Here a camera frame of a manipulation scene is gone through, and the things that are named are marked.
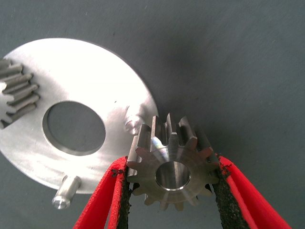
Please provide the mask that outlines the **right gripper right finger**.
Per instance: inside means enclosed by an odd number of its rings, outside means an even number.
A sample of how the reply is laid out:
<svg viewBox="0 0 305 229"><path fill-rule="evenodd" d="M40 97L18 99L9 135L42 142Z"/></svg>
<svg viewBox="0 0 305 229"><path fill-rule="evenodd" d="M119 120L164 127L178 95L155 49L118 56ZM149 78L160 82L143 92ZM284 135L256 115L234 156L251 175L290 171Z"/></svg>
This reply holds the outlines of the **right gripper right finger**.
<svg viewBox="0 0 305 229"><path fill-rule="evenodd" d="M291 228L232 161L218 159L219 183L213 188L224 229Z"/></svg>

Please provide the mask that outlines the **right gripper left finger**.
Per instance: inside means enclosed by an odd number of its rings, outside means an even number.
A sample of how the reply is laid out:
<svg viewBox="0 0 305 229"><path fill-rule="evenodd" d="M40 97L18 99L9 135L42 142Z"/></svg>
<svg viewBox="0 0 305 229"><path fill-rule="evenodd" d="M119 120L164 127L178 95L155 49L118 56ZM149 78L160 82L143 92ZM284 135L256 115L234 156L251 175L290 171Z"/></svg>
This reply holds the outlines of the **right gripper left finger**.
<svg viewBox="0 0 305 229"><path fill-rule="evenodd" d="M84 210L73 226L75 229L126 229L129 214L127 156L108 167Z"/></svg>

